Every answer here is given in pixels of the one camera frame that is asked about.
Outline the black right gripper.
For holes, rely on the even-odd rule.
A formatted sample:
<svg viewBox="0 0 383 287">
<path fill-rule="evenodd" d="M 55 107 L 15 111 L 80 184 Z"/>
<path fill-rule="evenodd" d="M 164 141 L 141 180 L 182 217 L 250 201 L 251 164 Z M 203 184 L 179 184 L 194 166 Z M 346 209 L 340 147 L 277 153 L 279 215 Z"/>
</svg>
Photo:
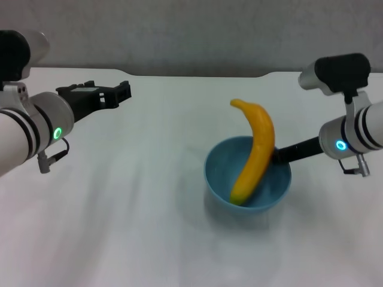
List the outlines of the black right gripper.
<svg viewBox="0 0 383 287">
<path fill-rule="evenodd" d="M 296 143 L 286 148 L 274 148 L 271 156 L 273 164 L 286 164 L 323 153 L 319 137 Z"/>
</svg>

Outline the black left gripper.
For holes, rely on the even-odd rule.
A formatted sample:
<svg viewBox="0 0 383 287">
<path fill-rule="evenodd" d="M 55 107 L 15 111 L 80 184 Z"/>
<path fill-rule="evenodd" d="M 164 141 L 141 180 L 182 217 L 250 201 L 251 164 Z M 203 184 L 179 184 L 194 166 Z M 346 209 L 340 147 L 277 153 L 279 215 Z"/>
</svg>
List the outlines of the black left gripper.
<svg viewBox="0 0 383 287">
<path fill-rule="evenodd" d="M 119 107 L 119 103 L 132 97 L 129 81 L 118 85 L 118 95 L 111 90 L 99 93 L 98 88 L 94 81 L 87 81 L 59 87 L 56 91 L 72 109 L 75 123 L 100 109 L 115 109 Z"/>
</svg>

